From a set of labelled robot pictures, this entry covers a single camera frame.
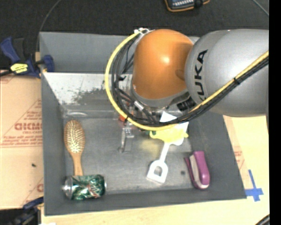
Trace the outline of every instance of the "hairbrush bristles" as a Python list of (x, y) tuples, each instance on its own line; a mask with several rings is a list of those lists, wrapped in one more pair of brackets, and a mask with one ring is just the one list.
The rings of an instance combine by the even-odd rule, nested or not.
[(65, 125), (65, 145), (69, 152), (82, 152), (85, 145), (84, 130), (80, 122), (70, 120)]
[(82, 176), (81, 154), (85, 145), (85, 134), (82, 125), (77, 120), (70, 120), (64, 128), (64, 142), (74, 164), (74, 175)]

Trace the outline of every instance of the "kuka logo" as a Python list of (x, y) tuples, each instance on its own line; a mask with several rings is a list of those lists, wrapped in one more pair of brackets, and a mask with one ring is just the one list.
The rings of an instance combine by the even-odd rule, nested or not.
[(205, 51), (202, 51), (199, 53), (198, 57), (197, 57), (197, 60), (198, 62), (200, 63), (198, 67), (197, 64), (195, 65), (195, 85), (199, 87), (199, 90), (197, 91), (197, 94), (199, 95), (199, 98), (204, 101), (206, 99), (205, 97), (205, 92), (204, 92), (204, 89), (203, 89), (203, 85), (202, 85), (202, 76), (200, 75), (201, 71), (202, 71), (202, 68), (203, 68), (203, 58), (204, 58), (204, 55), (207, 53), (208, 50), (205, 50)]
[(23, 131), (23, 130), (41, 130), (42, 129), (42, 124), (41, 123), (16, 123), (15, 124), (15, 130), (18, 131)]

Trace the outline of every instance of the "white plastic scoop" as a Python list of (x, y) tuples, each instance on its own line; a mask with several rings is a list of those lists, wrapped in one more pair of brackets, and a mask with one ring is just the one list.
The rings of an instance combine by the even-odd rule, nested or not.
[[(176, 118), (175, 116), (163, 112), (160, 121), (165, 122), (165, 121), (173, 120), (175, 118)], [(165, 130), (156, 131), (155, 134), (150, 132), (150, 137), (163, 140), (164, 145), (159, 159), (154, 161), (150, 165), (149, 171), (147, 173), (148, 179), (159, 183), (165, 182), (168, 175), (168, 166), (165, 163), (165, 158), (172, 144), (176, 146), (180, 146), (183, 143), (184, 138), (188, 137), (188, 134), (186, 133), (187, 127), (188, 127), (188, 122), (184, 122), (174, 127), (167, 128)]]

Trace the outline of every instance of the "yellow object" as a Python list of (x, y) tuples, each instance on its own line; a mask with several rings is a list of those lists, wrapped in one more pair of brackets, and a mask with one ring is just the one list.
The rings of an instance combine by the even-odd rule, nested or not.
[(10, 70), (12, 70), (15, 73), (22, 73), (28, 71), (28, 65), (25, 63), (15, 63), (10, 67)]
[(158, 29), (145, 35), (134, 52), (133, 90), (146, 104), (186, 93), (184, 68), (193, 43), (186, 35), (169, 29)]
[(181, 138), (188, 137), (188, 134), (182, 128), (171, 127), (157, 131), (155, 134), (151, 131), (150, 137), (160, 139), (165, 143), (172, 143)]
[[(128, 36), (126, 39), (124, 39), (117, 47), (116, 49), (113, 51), (113, 53), (111, 54), (107, 66), (106, 66), (106, 70), (105, 70), (105, 88), (106, 88), (106, 93), (107, 96), (112, 104), (112, 106), (116, 109), (116, 111), (125, 118), (125, 120), (127, 119), (127, 121), (131, 122), (133, 125), (135, 125), (138, 128), (144, 129), (144, 130), (148, 130), (148, 131), (161, 131), (167, 128), (172, 128), (174, 126), (176, 126), (178, 123), (176, 124), (169, 124), (169, 125), (165, 125), (165, 126), (161, 126), (161, 127), (153, 127), (153, 126), (146, 126), (143, 124), (140, 124), (134, 120), (132, 120), (131, 118), (128, 118), (128, 115), (126, 113), (124, 113), (121, 108), (117, 105), (117, 103), (115, 102), (115, 100), (112, 97), (111, 91), (109, 89), (109, 71), (112, 65), (112, 62), (114, 60), (114, 58), (116, 57), (116, 55), (118, 54), (118, 52), (122, 49), (122, 47), (125, 46), (125, 44), (127, 44), (130, 40), (132, 40), (134, 37), (136, 37), (137, 35), (139, 35), (142, 32), (142, 30), (136, 30), (134, 32), (134, 34)], [(199, 105), (195, 106), (189, 113), (194, 112), (195, 110), (199, 109), (202, 105), (210, 102), (213, 98), (215, 98), (216, 96), (218, 96), (223, 90), (225, 90), (228, 86), (230, 86), (232, 83), (235, 82), (235, 79), (237, 80), (238, 78), (240, 78), (242, 75), (244, 75), (245, 73), (247, 73), (248, 71), (250, 71), (251, 69), (253, 69), (255, 66), (257, 66), (261, 61), (263, 61), (265, 58), (267, 58), (269, 56), (269, 52), (265, 52), (264, 54), (262, 54), (259, 58), (257, 58), (251, 65), (249, 65), (246, 69), (244, 69), (242, 72), (240, 72), (235, 78), (231, 79), (229, 82), (227, 82), (224, 86), (222, 86), (218, 91), (216, 91), (215, 93), (213, 93), (211, 96), (209, 96), (207, 99), (205, 99), (202, 103), (200, 103)]]
[(64, 128), (64, 142), (74, 164), (74, 176), (83, 176), (81, 155), (85, 146), (85, 134), (79, 121), (70, 120)]

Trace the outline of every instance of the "cardboard sheet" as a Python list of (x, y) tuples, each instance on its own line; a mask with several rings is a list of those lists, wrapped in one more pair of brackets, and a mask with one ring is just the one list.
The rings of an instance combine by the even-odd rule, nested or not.
[(44, 194), (41, 83), (13, 74), (0, 79), (0, 210)]

